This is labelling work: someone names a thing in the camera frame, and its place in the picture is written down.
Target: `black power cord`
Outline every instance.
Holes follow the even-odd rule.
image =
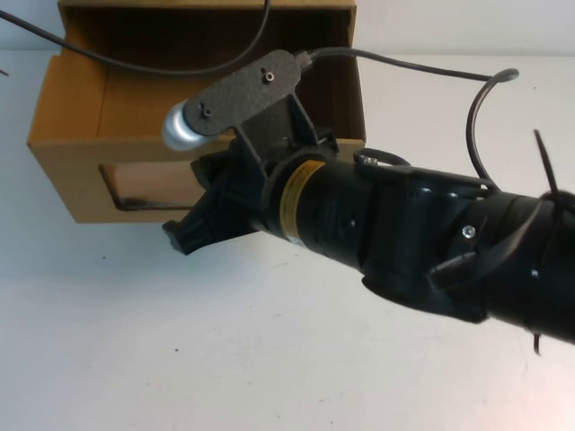
[[[482,106],[483,101],[493,90],[493,87],[499,83],[505,83],[511,81],[519,76],[519,71],[517,69],[505,69],[498,74],[492,76],[482,87],[482,89],[477,93],[471,108],[469,109],[469,114],[467,115],[467,124],[465,125],[465,141],[467,143],[467,152],[471,158],[471,163],[479,175],[479,178],[488,180],[492,183],[492,187],[499,190],[500,188],[493,182],[489,173],[483,166],[482,159],[477,151],[477,143],[475,142],[475,123],[477,122],[477,114],[479,113],[479,108]]]
[[[454,78],[471,79],[472,81],[483,81],[483,82],[487,82],[491,79],[491,76],[488,75],[470,74],[467,72],[458,72],[456,70],[441,69],[439,67],[418,65],[415,63],[409,63],[407,61],[396,60],[394,58],[380,56],[378,54],[374,54],[373,52],[355,48],[346,48],[346,47],[319,48],[310,51],[309,57],[312,59],[312,61],[324,57],[362,57],[367,58],[369,60],[377,61],[379,63],[386,63],[387,65],[391,66],[417,70],[419,72],[425,72],[427,74],[452,76]]]
[[[63,40],[63,39],[59,38],[58,36],[48,32],[48,31],[45,31],[39,27],[36,27],[35,25],[30,24],[29,22],[26,22],[25,20],[22,20],[16,16],[11,15],[10,13],[2,11],[2,10],[0,10],[0,20],[5,20],[8,22],[11,22],[12,24],[17,25],[18,27],[21,27],[22,29],[25,29],[26,31],[30,31],[31,33],[33,33],[37,36],[40,36],[41,38],[43,38],[45,40],[49,40],[50,42],[53,42],[62,48],[70,49],[71,51],[74,51],[77,54],[81,54],[81,55],[89,57],[93,60],[100,61],[103,64],[106,64],[108,66],[120,67],[123,69],[131,70],[132,72],[138,72],[138,73],[147,74],[147,75],[172,76],[172,77],[193,77],[193,76],[201,76],[201,75],[212,75],[212,74],[216,74],[219,72],[223,72],[226,69],[230,68],[231,66],[234,66],[235,64],[237,64],[241,60],[243,60],[250,52],[252,52],[253,48],[260,41],[261,35],[263,34],[265,26],[268,23],[268,18],[270,15],[270,4],[271,4],[271,0],[264,0],[263,17],[261,20],[260,28],[258,29],[258,32],[256,33],[256,35],[253,38],[250,45],[242,53],[240,53],[237,57],[232,58],[231,60],[225,62],[222,65],[214,66],[214,67],[208,67],[205,69],[197,69],[197,70],[165,70],[165,69],[156,69],[156,68],[152,68],[152,67],[133,65],[130,63],[126,63],[124,61],[119,61],[119,60],[115,60],[113,58],[105,57],[102,54],[98,54],[98,53],[90,51],[88,49],[77,47],[76,45],[69,43],[66,40]],[[309,56],[312,59],[312,61],[315,61],[316,59],[324,58],[324,57],[341,57],[341,56],[363,57],[363,58],[368,58],[371,60],[378,61],[380,63],[386,63],[386,64],[391,65],[391,66],[404,67],[407,69],[417,70],[417,71],[425,72],[428,74],[453,76],[455,78],[464,78],[464,79],[471,79],[474,81],[484,81],[484,82],[487,82],[491,79],[491,76],[488,76],[488,75],[470,74],[467,72],[458,72],[456,70],[448,70],[448,69],[441,69],[441,68],[432,67],[432,66],[417,65],[414,63],[396,60],[394,58],[384,57],[384,56],[380,56],[380,55],[377,55],[377,54],[374,54],[374,53],[371,53],[368,51],[363,51],[361,49],[354,49],[354,48],[345,48],[345,47],[342,47],[342,48],[319,48],[319,49],[314,49],[312,51],[309,51]]]
[[[132,72],[138,72],[140,74],[147,74],[147,75],[157,75],[167,77],[193,77],[193,76],[212,75],[217,74],[219,72],[224,72],[228,68],[242,61],[250,52],[252,52],[252,50],[260,41],[261,35],[263,34],[266,24],[268,23],[268,18],[270,17],[270,6],[271,6],[271,0],[264,0],[263,17],[261,19],[260,28],[258,29],[258,32],[252,39],[250,45],[248,45],[248,47],[244,49],[238,56],[232,58],[229,61],[226,61],[221,65],[196,70],[165,70],[165,69],[156,69],[153,67],[132,65],[124,61],[119,61],[113,58],[105,57],[102,54],[98,54],[88,49],[77,47],[76,45],[68,42],[67,40],[59,38],[55,34],[52,34],[39,27],[36,27],[35,25],[30,24],[29,22],[26,22],[25,20],[22,20],[2,10],[0,10],[0,20],[6,20],[8,22],[11,22],[12,24],[17,25],[18,27],[21,27],[26,31],[34,33],[35,35],[40,36],[45,40],[49,40],[50,42],[53,42],[62,48],[70,49],[71,51],[74,51],[77,54],[89,57],[93,60],[99,61],[108,66],[119,67],[122,69],[131,70]]]
[[[90,51],[88,49],[77,47],[76,45],[69,43],[66,40],[63,40],[48,31],[36,27],[35,25],[30,24],[25,20],[13,16],[8,12],[0,10],[0,19],[11,22],[12,24],[17,25],[18,27],[21,27],[26,31],[30,31],[45,40],[49,40],[50,42],[53,42],[63,48],[70,49],[76,52],[77,54],[81,54],[93,60],[100,61],[108,66],[119,67],[130,70],[132,72],[138,72],[147,75],[158,75],[166,77],[194,77],[201,75],[212,75],[219,72],[223,72],[226,69],[230,68],[231,66],[234,66],[238,62],[242,61],[250,52],[252,52],[252,50],[260,41],[265,26],[268,23],[268,18],[270,16],[270,6],[271,6],[271,0],[264,0],[263,17],[261,19],[260,28],[258,29],[250,45],[248,45],[248,47],[243,52],[241,52],[235,58],[232,58],[231,60],[219,66],[207,67],[204,69],[196,69],[196,70],[165,70],[165,69],[156,69],[152,67],[133,65],[124,61],[119,61],[113,58],[105,57],[101,54]],[[480,176],[480,178],[493,182],[491,180],[489,173],[487,173],[487,171],[485,170],[485,167],[483,166],[483,163],[477,151],[477,144],[475,143],[475,123],[477,120],[477,114],[479,112],[479,108],[482,106],[485,97],[487,97],[489,92],[493,89],[493,87],[496,84],[515,79],[519,75],[517,69],[506,69],[494,76],[478,75],[468,72],[443,69],[439,67],[418,65],[407,61],[380,56],[378,54],[364,51],[361,49],[347,48],[347,47],[319,48],[308,51],[307,54],[309,55],[309,58],[312,62],[326,57],[363,57],[380,63],[385,63],[387,65],[403,67],[406,69],[425,72],[428,74],[451,76],[455,78],[463,78],[473,81],[485,82],[486,84],[483,86],[483,88],[479,91],[479,93],[475,97],[475,100],[473,101],[472,107],[469,111],[467,124],[465,128],[465,137],[467,141],[467,150],[469,152],[469,156],[471,157],[473,167],[477,171],[477,174]],[[404,159],[401,159],[401,157],[396,156],[394,154],[385,154],[385,158],[390,159],[392,164],[408,164],[406,161],[404,161]]]

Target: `white surface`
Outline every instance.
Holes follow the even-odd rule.
[[[0,429],[575,429],[575,347],[543,339],[538,357],[523,330],[404,309],[262,233],[184,258],[159,225],[75,224],[25,146],[48,58],[0,52]],[[540,127],[575,189],[575,59],[408,59],[519,67],[479,119],[485,164],[544,191]],[[360,66],[371,146],[473,173],[478,83]]]
[[[356,46],[382,54],[575,56],[572,0],[357,0],[357,3]],[[62,34],[56,0],[0,0],[0,9]],[[51,47],[0,22],[0,49]]]

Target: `yellow label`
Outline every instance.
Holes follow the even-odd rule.
[[[297,231],[297,204],[302,191],[312,175],[324,166],[324,162],[308,160],[300,164],[287,180],[279,202],[279,222],[286,237],[303,245]]]

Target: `textured black metal plate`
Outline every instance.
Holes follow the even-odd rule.
[[[300,78],[294,56],[273,51],[189,99],[184,118],[200,135],[220,135],[294,92]]]

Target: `cardboard box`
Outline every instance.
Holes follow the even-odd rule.
[[[70,42],[139,65],[193,69],[241,52],[260,25],[262,0],[61,0],[59,6]],[[353,0],[272,0],[263,39],[245,63],[277,48],[350,46],[354,22]],[[203,193],[190,161],[225,149],[230,137],[175,153],[162,142],[162,124],[174,104],[219,78],[138,75],[68,50],[54,56],[29,146],[74,219],[182,218]],[[335,129],[342,157],[363,146],[355,59],[318,62],[297,93],[316,126]]]

